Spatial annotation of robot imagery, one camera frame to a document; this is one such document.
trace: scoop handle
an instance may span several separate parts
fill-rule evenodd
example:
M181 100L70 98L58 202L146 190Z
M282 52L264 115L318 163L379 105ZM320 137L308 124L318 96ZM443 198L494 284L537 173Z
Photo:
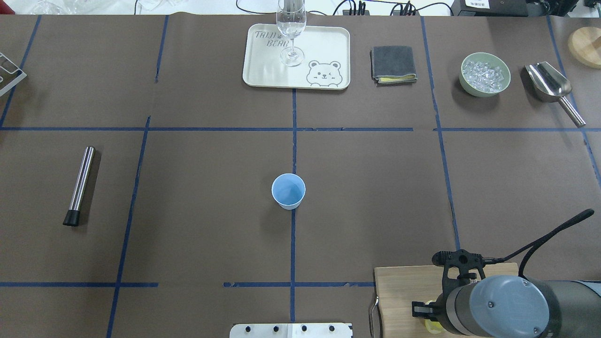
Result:
M574 122L574 124L576 125L577 128L582 128L587 125L587 123L584 122L584 120L582 119L582 116L580 116L580 114L578 114L578 111L576 110L576 108L574 108L574 106L570 103L570 101L565 96L563 96L559 99L559 103L560 103L561 107L564 108L567 115L570 117L572 122Z

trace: glassware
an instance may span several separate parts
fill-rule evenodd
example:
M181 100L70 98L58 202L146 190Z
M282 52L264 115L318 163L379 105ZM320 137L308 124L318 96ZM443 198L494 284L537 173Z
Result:
M303 51L294 46L294 38L298 37L307 25L305 0L278 0L276 13L278 29L284 37L290 39L292 46L286 47L279 59L289 67L298 66L305 58Z

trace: glass stem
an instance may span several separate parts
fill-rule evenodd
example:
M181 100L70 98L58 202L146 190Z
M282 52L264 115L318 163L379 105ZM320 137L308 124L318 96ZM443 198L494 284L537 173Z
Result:
M296 56L296 51L294 50L294 39L291 38L290 41L292 41L292 49L290 50L290 53L288 53L288 56L290 58L293 58L294 56Z

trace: paper cup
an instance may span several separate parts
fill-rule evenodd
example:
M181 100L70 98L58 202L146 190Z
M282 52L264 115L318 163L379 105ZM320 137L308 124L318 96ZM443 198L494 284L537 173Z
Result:
M295 174L282 174L273 181L271 195L286 210L296 209L305 197L305 182Z

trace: black rubber tip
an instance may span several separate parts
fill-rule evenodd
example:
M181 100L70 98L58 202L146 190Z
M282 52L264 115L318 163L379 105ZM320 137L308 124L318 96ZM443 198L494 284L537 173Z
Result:
M67 211L67 216L63 221L64 226L76 227L79 225L79 210Z

